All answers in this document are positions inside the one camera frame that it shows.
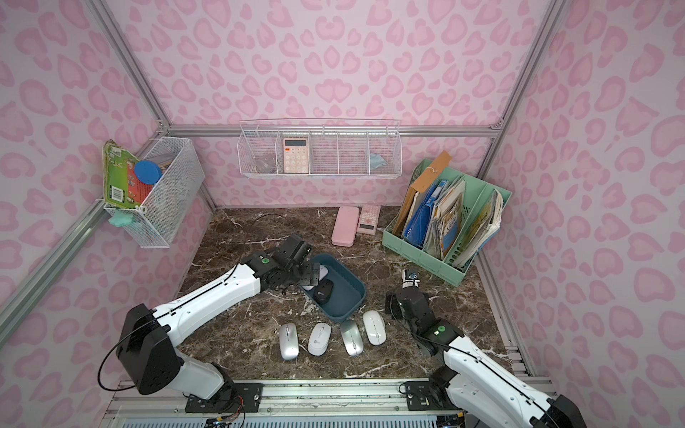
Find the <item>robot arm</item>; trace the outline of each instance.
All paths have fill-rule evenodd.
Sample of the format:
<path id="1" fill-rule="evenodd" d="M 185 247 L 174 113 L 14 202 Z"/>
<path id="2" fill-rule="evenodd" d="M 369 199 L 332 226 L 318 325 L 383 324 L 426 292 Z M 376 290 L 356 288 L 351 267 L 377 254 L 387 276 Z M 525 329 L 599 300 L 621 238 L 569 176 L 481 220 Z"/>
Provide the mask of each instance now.
<path id="1" fill-rule="evenodd" d="M 312 247 L 291 235 L 277 248 L 258 251 L 210 283 L 152 310 L 141 304 L 126 315 L 116 356 L 141 394 L 172 388 L 199 399 L 235 395 L 227 373 L 175 347 L 203 324 L 262 291 L 291 284 L 316 285 L 318 264 L 305 262 Z"/>
<path id="2" fill-rule="evenodd" d="M 552 400 L 509 373 L 463 331 L 436 318 L 418 287 L 404 287 L 395 298 L 419 348 L 443 358 L 446 367 L 438 369 L 432 381 L 456 407 L 490 428 L 585 428 L 573 402 L 563 395 Z"/>

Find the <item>green box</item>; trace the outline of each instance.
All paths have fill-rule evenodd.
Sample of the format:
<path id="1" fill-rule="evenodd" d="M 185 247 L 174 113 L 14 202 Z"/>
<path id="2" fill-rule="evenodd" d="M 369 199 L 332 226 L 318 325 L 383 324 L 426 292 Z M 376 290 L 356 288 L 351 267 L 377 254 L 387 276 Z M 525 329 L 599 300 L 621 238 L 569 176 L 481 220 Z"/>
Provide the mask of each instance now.
<path id="1" fill-rule="evenodd" d="M 414 168 L 414 173 L 412 174 L 411 179 L 412 183 L 419 177 L 419 175 L 421 175 L 423 170 L 425 170 L 431 162 L 433 161 L 430 159 L 424 159 L 416 166 L 416 168 Z M 447 253 L 445 261 L 436 259 L 432 255 L 424 252 L 424 250 L 418 249 L 404 239 L 393 235 L 390 231 L 393 230 L 395 222 L 397 222 L 397 217 L 395 217 L 383 231 L 383 245 L 385 247 L 388 247 L 395 253 L 418 264 L 425 270 L 428 270 L 430 273 L 438 275 L 440 278 L 449 282 L 453 286 L 458 286 L 461 283 L 466 275 L 466 272 L 469 270 L 469 267 L 471 267 L 471 262 L 473 261 L 473 259 L 469 260 L 469 262 L 464 266 L 463 270 L 454 268 L 451 265 L 451 262 L 453 262 L 460 254 L 461 241 L 464 237 L 464 231 L 469 228 L 475 217 L 483 208 L 483 205 L 492 197 L 494 189 L 497 189 L 502 194 L 504 206 L 506 206 L 507 201 L 509 201 L 509 197 L 512 194 L 509 190 L 504 190 L 503 188 L 461 173 L 460 171 L 452 168 L 446 168 L 443 173 L 440 174 L 440 177 L 438 177 L 438 181 L 444 179 L 453 181 L 462 176 L 466 181 L 462 218 L 465 218 L 466 220 L 463 222 L 463 226 L 457 235 L 454 245 Z"/>

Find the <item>white mesh basket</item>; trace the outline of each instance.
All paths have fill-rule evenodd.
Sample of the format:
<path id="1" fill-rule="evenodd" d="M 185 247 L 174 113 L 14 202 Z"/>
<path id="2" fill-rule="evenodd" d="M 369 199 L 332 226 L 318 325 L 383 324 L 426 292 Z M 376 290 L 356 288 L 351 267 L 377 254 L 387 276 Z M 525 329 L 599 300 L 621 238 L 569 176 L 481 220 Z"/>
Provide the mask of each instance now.
<path id="1" fill-rule="evenodd" d="M 105 205 L 110 215 L 117 210 L 133 214 L 134 223 L 124 229 L 142 248 L 170 247 L 205 179 L 195 148 L 187 138 L 162 137 L 143 159 L 167 153 L 176 157 L 137 209 Z"/>
<path id="2" fill-rule="evenodd" d="M 240 173 L 259 178 L 398 178 L 402 174 L 399 122 L 358 122 L 298 127 L 280 120 L 244 121 L 238 139 Z M 308 139 L 309 173 L 285 172 L 284 138 Z"/>

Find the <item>green sponge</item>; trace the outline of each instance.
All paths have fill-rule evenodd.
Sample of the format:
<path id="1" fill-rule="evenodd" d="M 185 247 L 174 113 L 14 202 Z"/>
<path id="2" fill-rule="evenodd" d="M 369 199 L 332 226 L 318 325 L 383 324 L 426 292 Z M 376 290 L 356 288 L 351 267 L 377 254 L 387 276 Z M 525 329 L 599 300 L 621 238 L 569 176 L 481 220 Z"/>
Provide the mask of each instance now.
<path id="1" fill-rule="evenodd" d="M 115 211 L 112 218 L 110 218 L 110 224 L 115 227 L 124 227 L 133 223 L 133 214 L 130 212 L 125 212 L 121 210 Z"/>

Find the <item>barcode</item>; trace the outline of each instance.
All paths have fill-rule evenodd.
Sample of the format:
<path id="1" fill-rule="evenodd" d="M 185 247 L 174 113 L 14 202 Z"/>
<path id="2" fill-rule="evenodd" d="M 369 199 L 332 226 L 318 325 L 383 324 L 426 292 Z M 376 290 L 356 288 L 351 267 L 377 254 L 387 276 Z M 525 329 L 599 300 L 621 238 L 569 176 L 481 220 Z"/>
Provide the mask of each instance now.
<path id="1" fill-rule="evenodd" d="M 124 202 L 124 191 L 121 190 L 118 187 L 110 186 L 112 191 L 110 192 L 110 196 L 112 197 L 112 200 L 117 201 L 117 202 Z"/>

